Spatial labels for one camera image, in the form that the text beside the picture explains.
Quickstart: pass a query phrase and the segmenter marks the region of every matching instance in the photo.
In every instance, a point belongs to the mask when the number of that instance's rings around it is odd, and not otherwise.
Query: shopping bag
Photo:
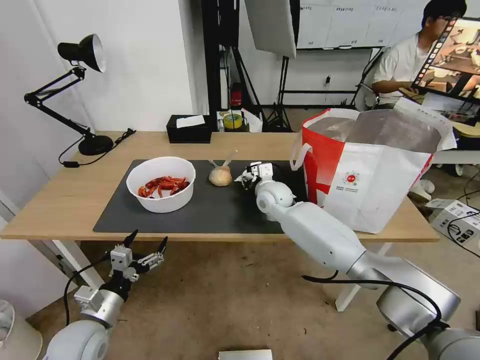
[[[456,146],[448,119],[402,98],[390,110],[332,108],[307,120],[290,166],[303,166],[309,201],[353,230],[377,234],[433,154]]]

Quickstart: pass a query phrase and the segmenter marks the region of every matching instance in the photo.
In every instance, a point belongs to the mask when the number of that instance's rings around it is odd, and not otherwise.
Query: lamp base
[[[111,138],[105,135],[91,135],[82,140],[78,144],[78,151],[82,155],[100,155],[104,154],[114,147],[114,142]]]

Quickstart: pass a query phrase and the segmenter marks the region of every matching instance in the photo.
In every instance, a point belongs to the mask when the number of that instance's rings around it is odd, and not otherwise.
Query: black desk mat
[[[253,189],[244,190],[233,182],[216,187],[209,182],[212,165],[206,160],[191,160],[196,170],[193,196],[184,207],[168,213],[154,213],[143,208],[127,189],[130,171],[145,160],[134,160],[120,181],[93,231],[96,233],[188,233],[188,234],[281,234],[277,222],[268,221],[257,208]],[[232,177],[239,176],[252,161],[234,160]],[[274,180],[286,183],[297,196],[306,199],[302,170],[291,171],[288,161],[273,161]]]

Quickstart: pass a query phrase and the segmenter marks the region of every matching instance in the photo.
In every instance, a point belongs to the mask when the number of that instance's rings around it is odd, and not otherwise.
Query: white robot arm
[[[252,163],[256,204],[271,221],[280,223],[285,234],[307,254],[325,267],[345,273],[355,281],[389,281],[410,286],[430,297],[450,319],[460,298],[448,287],[400,257],[369,252],[357,235],[343,223],[311,202],[294,201],[290,188],[272,180],[270,163]],[[360,284],[377,289],[377,284]],[[390,285],[377,301],[385,319],[399,332],[412,337],[436,318],[434,306],[418,293]],[[430,360],[480,358],[480,332],[464,329],[435,328],[421,337]]]
[[[109,344],[110,333],[129,297],[132,283],[140,274],[149,272],[164,261],[167,237],[158,251],[134,259],[130,249],[137,231],[127,236],[123,244],[110,251],[110,281],[99,289],[81,286],[74,294],[75,301],[87,318],[75,321],[57,332],[48,344],[43,360],[102,360]]]

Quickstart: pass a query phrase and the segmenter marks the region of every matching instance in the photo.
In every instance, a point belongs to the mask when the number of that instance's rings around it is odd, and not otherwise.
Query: white bowl
[[[141,163],[130,171],[126,178],[126,187],[148,211],[153,213],[170,213],[184,207],[192,198],[195,175],[195,168],[190,161],[175,156],[156,157]],[[166,190],[163,191],[164,197],[159,197],[157,190],[154,191],[153,195],[156,198],[138,195],[140,187],[145,186],[150,180],[164,176],[186,178],[186,181],[190,182],[190,184],[182,191],[171,196],[169,191]]]

